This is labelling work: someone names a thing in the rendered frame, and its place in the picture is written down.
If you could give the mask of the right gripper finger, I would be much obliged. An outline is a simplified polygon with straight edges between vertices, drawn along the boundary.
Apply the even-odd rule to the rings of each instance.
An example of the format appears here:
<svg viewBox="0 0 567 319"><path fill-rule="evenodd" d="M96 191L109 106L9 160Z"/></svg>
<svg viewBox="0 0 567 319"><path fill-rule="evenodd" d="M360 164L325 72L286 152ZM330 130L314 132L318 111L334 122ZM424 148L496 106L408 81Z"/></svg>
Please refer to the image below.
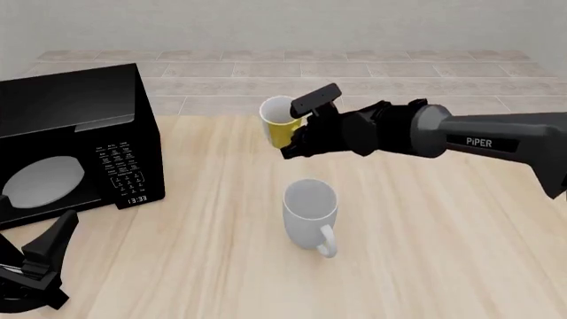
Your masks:
<svg viewBox="0 0 567 319"><path fill-rule="evenodd" d="M290 144L280 149L280 152L285 160L294 159L297 157L309 158L314 155L311 148L303 144Z"/></svg>

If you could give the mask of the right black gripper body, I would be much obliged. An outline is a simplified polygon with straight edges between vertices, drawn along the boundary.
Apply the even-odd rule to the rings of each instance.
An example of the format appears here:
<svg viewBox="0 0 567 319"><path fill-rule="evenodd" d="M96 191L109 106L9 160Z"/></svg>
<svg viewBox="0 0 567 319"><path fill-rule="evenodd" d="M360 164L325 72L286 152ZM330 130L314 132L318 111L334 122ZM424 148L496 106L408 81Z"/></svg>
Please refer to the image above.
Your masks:
<svg viewBox="0 0 567 319"><path fill-rule="evenodd" d="M307 124L296 129L292 144L307 145L314 155L349 151L342 137L343 116L337 110L325 111L307 118Z"/></svg>

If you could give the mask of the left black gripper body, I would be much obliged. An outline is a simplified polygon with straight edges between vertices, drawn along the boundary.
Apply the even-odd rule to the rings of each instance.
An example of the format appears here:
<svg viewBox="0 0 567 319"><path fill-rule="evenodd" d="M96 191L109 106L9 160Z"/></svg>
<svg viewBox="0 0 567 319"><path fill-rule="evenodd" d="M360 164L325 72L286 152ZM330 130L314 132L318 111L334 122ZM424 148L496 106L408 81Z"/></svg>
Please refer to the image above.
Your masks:
<svg viewBox="0 0 567 319"><path fill-rule="evenodd" d="M69 300L61 289L59 270L0 264L0 313L26 313L40 307L60 310Z"/></svg>

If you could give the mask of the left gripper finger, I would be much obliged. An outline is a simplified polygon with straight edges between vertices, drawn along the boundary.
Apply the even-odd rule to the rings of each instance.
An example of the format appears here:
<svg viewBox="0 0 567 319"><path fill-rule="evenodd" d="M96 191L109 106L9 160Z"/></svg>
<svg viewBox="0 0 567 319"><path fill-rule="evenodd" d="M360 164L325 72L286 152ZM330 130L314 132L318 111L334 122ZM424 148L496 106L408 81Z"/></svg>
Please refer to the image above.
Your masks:
<svg viewBox="0 0 567 319"><path fill-rule="evenodd" d="M62 268L66 249L78 223L74 210L65 212L41 236L22 246L25 263Z"/></svg>
<svg viewBox="0 0 567 319"><path fill-rule="evenodd" d="M5 236L0 233L0 264L9 266L20 265L20 251Z"/></svg>

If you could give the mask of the yellow and white mug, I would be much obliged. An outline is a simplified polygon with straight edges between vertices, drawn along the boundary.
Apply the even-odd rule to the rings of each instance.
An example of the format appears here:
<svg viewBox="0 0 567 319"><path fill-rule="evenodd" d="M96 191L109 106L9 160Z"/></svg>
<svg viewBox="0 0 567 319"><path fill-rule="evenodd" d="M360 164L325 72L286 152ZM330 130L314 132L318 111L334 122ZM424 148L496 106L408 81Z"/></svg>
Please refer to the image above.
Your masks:
<svg viewBox="0 0 567 319"><path fill-rule="evenodd" d="M284 148L291 143L296 129L301 127L304 117L293 119L290 114L292 97L276 96L265 100L259 109L262 127L270 144Z"/></svg>

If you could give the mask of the grey round microwave turntable plate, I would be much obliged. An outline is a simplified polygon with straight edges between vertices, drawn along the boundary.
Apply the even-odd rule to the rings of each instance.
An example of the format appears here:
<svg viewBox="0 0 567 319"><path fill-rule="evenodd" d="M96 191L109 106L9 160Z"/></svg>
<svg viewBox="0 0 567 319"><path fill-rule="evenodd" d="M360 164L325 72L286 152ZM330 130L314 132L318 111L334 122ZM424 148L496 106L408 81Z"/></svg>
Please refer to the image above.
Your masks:
<svg viewBox="0 0 567 319"><path fill-rule="evenodd" d="M51 204L73 191L85 175L78 159L55 156L22 168L2 189L14 208L31 209Z"/></svg>

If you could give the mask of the black microwave oven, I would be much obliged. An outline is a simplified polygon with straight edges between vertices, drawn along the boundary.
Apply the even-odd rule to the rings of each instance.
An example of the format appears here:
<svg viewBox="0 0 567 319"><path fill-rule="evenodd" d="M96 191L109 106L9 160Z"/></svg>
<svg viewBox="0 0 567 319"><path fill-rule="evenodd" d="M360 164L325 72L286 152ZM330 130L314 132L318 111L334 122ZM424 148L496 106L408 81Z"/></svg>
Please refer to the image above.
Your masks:
<svg viewBox="0 0 567 319"><path fill-rule="evenodd" d="M51 204L14 208L7 181L55 156L78 159L80 184ZM165 195L159 127L135 64L0 82L0 230Z"/></svg>

